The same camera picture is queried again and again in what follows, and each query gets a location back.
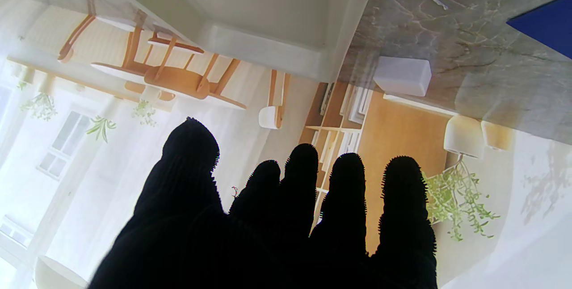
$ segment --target wooden chair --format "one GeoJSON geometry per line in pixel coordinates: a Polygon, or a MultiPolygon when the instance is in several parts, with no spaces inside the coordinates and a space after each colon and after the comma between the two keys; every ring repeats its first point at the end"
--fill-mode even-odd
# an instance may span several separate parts
{"type": "MultiPolygon", "coordinates": [[[[157,31],[153,32],[153,37],[147,40],[147,43],[150,45],[155,46],[164,46],[168,47],[170,44],[171,39],[160,38],[159,33],[157,31]]],[[[205,51],[199,47],[194,47],[182,42],[175,43],[175,50],[182,50],[182,51],[191,51],[192,54],[204,54],[205,51]]]]}
{"type": "Polygon", "coordinates": [[[84,32],[84,30],[95,20],[95,16],[88,15],[85,19],[73,30],[67,39],[66,43],[63,44],[62,49],[59,51],[58,61],[60,63],[67,63],[73,56],[73,44],[76,42],[77,38],[84,32]]]}
{"type": "Polygon", "coordinates": [[[278,72],[272,70],[270,77],[270,92],[268,94],[268,106],[260,109],[258,114],[258,123],[263,128],[271,130],[279,130],[284,120],[284,111],[286,109],[286,97],[288,96],[288,86],[290,85],[290,74],[284,74],[284,84],[282,85],[281,102],[279,106],[274,106],[274,94],[276,92],[276,77],[278,72]]]}
{"type": "Polygon", "coordinates": [[[228,81],[234,75],[236,68],[240,64],[238,59],[233,59],[231,61],[218,83],[209,83],[208,76],[215,66],[214,64],[216,63],[219,55],[217,53],[213,55],[203,75],[199,75],[194,71],[188,71],[186,69],[194,55],[191,55],[184,68],[166,67],[166,60],[169,58],[174,47],[176,47],[176,41],[177,38],[173,37],[171,39],[161,65],[158,67],[151,67],[145,73],[145,83],[151,86],[157,86],[158,88],[174,94],[182,93],[199,100],[209,101],[213,104],[235,109],[246,109],[244,104],[221,95],[228,81]]]}
{"type": "Polygon", "coordinates": [[[70,38],[60,55],[69,55],[69,57],[67,57],[69,60],[71,54],[66,53],[66,51],[69,51],[72,48],[77,37],[79,37],[79,35],[95,18],[122,30],[130,31],[125,50],[125,57],[123,57],[123,63],[121,66],[110,65],[107,63],[92,63],[92,67],[99,71],[124,79],[126,81],[125,89],[135,93],[141,93],[144,91],[145,85],[153,85],[164,91],[164,93],[161,94],[161,100],[169,101],[172,100],[176,94],[186,94],[200,100],[207,99],[210,102],[223,106],[230,106],[237,109],[246,108],[244,104],[221,95],[223,89],[240,63],[237,59],[233,59],[233,61],[231,61],[227,71],[225,71],[218,83],[209,83],[207,77],[219,56],[218,54],[213,55],[204,75],[199,75],[194,71],[188,71],[187,68],[194,55],[203,54],[204,50],[187,45],[186,43],[177,42],[178,38],[175,36],[172,36],[170,40],[161,38],[160,35],[163,34],[155,31],[153,33],[153,37],[147,41],[149,43],[149,50],[147,51],[144,61],[142,63],[135,61],[135,57],[139,49],[139,42],[141,41],[141,34],[143,32],[143,28],[141,26],[141,24],[143,24],[142,22],[133,23],[135,25],[131,25],[124,20],[112,20],[109,18],[88,16],[88,18],[86,18],[86,20],[84,20],[76,30],[74,30],[72,35],[70,35],[70,38]],[[158,67],[147,64],[154,46],[167,46],[167,51],[163,61],[158,67]],[[184,50],[191,53],[184,68],[165,66],[173,49],[184,50]]]}

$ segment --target hanging plant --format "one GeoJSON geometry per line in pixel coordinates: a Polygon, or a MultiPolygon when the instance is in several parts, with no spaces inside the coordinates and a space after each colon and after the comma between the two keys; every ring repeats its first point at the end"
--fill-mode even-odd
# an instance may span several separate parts
{"type": "Polygon", "coordinates": [[[153,120],[152,116],[157,110],[151,106],[151,103],[147,100],[141,100],[137,107],[134,108],[132,117],[139,117],[141,119],[141,125],[155,126],[157,122],[153,120]]]}
{"type": "Polygon", "coordinates": [[[20,81],[18,83],[18,85],[16,85],[16,88],[20,89],[20,90],[24,90],[26,89],[27,86],[29,86],[30,84],[25,82],[25,81],[20,81]]]}
{"type": "Polygon", "coordinates": [[[107,141],[107,134],[106,130],[114,130],[116,128],[116,123],[112,122],[107,118],[103,118],[97,116],[96,119],[92,119],[93,127],[91,127],[86,134],[93,134],[96,133],[96,140],[100,138],[100,136],[104,139],[105,142],[107,141]]]}
{"type": "Polygon", "coordinates": [[[46,93],[39,93],[34,98],[31,98],[20,106],[20,110],[31,111],[32,118],[43,119],[45,121],[50,120],[53,116],[58,114],[58,112],[55,111],[54,98],[46,93]]]}
{"type": "Polygon", "coordinates": [[[464,220],[471,224],[474,233],[492,238],[484,232],[484,226],[499,215],[484,208],[479,202],[482,193],[478,190],[479,179],[474,173],[470,173],[462,157],[443,173],[433,177],[426,177],[427,194],[429,203],[427,212],[429,221],[433,224],[442,221],[452,221],[452,230],[447,232],[452,239],[463,240],[460,233],[461,224],[464,220]]]}

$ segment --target gloved hand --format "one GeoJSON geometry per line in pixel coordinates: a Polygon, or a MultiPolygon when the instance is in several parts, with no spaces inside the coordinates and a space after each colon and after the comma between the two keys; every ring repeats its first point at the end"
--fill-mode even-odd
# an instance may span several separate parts
{"type": "Polygon", "coordinates": [[[413,159],[398,157],[386,168],[380,245],[369,258],[358,155],[334,163],[323,218],[311,235],[318,169],[312,145],[292,151],[282,181],[275,161],[261,163],[229,214],[212,177],[218,157],[200,122],[189,118],[171,133],[90,288],[437,287],[435,236],[413,159]]]}

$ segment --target wooden shelf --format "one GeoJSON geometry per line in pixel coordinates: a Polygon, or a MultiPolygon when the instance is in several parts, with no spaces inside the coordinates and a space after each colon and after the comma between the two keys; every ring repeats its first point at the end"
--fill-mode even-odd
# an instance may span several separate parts
{"type": "Polygon", "coordinates": [[[362,132],[362,124],[349,120],[352,107],[354,107],[357,98],[354,96],[356,89],[347,83],[336,82],[333,84],[327,108],[324,115],[321,116],[320,108],[324,102],[327,90],[328,84],[319,84],[300,136],[300,143],[313,142],[319,158],[316,181],[318,198],[314,223],[319,218],[321,201],[329,190],[329,176],[332,172],[333,163],[335,163],[338,154],[341,152],[344,140],[347,140],[345,138],[346,134],[362,132]]]}
{"type": "Polygon", "coordinates": [[[316,94],[312,100],[312,105],[308,112],[308,117],[306,118],[305,126],[320,126],[324,117],[320,114],[321,104],[324,99],[326,90],[328,89],[327,83],[318,84],[316,94]]]}
{"type": "Polygon", "coordinates": [[[341,127],[343,120],[343,112],[341,106],[344,102],[345,94],[348,90],[348,84],[337,82],[333,86],[332,95],[329,98],[328,107],[326,108],[324,120],[321,126],[341,127]]]}

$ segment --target gray marble surface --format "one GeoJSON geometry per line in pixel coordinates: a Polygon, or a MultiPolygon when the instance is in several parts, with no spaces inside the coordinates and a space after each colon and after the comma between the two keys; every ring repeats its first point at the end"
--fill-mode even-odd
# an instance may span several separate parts
{"type": "Polygon", "coordinates": [[[427,59],[427,96],[402,97],[572,144],[572,59],[506,24],[550,1],[369,0],[341,79],[373,88],[378,56],[427,59]]]}

